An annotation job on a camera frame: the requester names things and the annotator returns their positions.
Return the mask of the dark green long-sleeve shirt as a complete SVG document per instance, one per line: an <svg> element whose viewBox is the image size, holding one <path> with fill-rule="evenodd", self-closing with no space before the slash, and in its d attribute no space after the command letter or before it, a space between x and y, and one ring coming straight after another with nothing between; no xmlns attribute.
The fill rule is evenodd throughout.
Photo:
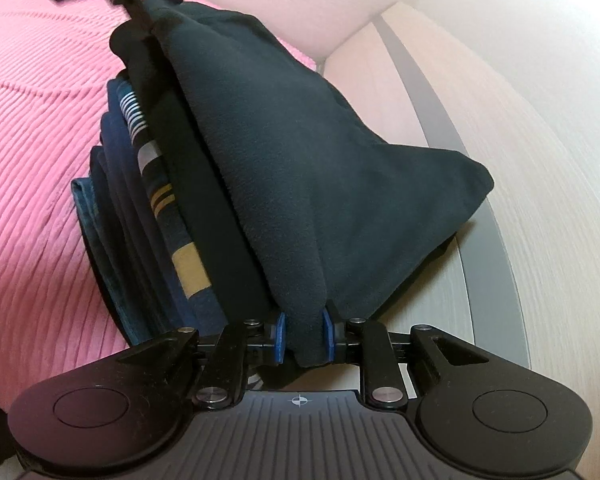
<svg viewBox="0 0 600 480"><path fill-rule="evenodd" d="M132 90L133 162L176 263L230 322L286 318L324 364L323 312L371 318L492 191L462 153L390 144L259 20L146 0L110 47Z"/></svg>

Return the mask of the stack of folded clothes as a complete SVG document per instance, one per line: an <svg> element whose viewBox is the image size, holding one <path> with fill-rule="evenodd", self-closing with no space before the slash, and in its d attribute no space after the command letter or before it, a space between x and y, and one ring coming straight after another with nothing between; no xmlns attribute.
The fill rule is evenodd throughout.
<svg viewBox="0 0 600 480"><path fill-rule="evenodd" d="M71 191L96 281L126 342L280 312L218 167L159 53L123 55L90 172Z"/></svg>

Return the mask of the pink ribbed bed blanket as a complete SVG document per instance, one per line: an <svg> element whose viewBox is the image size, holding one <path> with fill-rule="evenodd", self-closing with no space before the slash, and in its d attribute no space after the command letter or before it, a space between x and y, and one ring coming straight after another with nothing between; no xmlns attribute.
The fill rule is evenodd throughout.
<svg viewBox="0 0 600 480"><path fill-rule="evenodd" d="M71 191L90 172L107 84L124 70L110 38L127 22L106 0L0 0L3 410L38 382L135 346L105 304Z"/></svg>

